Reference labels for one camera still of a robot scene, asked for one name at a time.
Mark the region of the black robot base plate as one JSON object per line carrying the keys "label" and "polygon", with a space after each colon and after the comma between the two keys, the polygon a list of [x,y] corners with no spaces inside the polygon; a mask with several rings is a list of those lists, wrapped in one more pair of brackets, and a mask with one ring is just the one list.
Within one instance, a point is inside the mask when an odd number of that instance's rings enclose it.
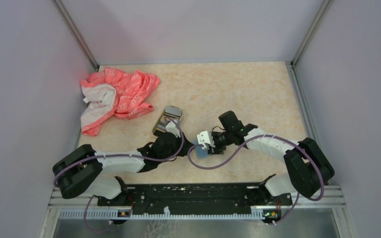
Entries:
{"label": "black robot base plate", "polygon": [[132,206],[134,215],[248,215],[253,206],[291,206],[288,193],[273,197],[260,182],[130,184],[114,199],[98,197],[97,205]]}

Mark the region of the cream card holder tray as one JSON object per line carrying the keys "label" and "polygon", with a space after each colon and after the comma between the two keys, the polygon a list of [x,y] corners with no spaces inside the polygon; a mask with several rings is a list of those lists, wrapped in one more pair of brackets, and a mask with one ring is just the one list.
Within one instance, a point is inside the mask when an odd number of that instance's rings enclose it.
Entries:
{"label": "cream card holder tray", "polygon": [[183,110],[176,106],[165,106],[162,111],[160,117],[157,119],[153,129],[152,134],[154,136],[160,136],[162,133],[167,132],[167,128],[175,127],[175,124],[172,122],[176,122],[180,125],[183,117]]}

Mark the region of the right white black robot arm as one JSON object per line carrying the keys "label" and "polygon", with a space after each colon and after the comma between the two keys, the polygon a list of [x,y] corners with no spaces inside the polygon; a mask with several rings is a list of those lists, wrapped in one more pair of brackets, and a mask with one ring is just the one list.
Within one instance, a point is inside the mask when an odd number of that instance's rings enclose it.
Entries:
{"label": "right white black robot arm", "polygon": [[285,173],[272,175],[261,183],[259,197],[263,203],[273,204],[280,195],[293,192],[310,200],[323,196],[322,188],[335,170],[315,140],[289,140],[254,124],[244,125],[233,111],[223,113],[219,120],[222,132],[203,131],[197,135],[198,143],[209,155],[223,154],[227,146],[234,144],[239,149],[261,151],[286,166]]}

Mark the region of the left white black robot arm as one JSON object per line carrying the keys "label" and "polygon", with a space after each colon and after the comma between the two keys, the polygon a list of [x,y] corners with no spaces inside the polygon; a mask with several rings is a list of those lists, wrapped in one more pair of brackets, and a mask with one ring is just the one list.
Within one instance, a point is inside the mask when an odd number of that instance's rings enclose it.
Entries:
{"label": "left white black robot arm", "polygon": [[120,172],[152,171],[162,163],[184,157],[192,145],[184,134],[176,136],[170,132],[129,152],[105,153],[84,144],[53,165],[53,184],[64,199],[89,194],[123,205],[129,192],[118,175]]}

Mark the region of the grey blue credit card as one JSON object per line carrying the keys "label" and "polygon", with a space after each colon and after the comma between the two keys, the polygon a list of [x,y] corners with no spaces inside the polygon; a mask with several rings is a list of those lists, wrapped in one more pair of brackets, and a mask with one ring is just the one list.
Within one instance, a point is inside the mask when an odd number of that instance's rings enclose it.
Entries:
{"label": "grey blue credit card", "polygon": [[209,156],[207,150],[204,150],[203,148],[199,147],[199,146],[196,146],[192,153],[195,154],[195,156],[198,158],[198,159],[203,159],[203,158],[206,158]]}

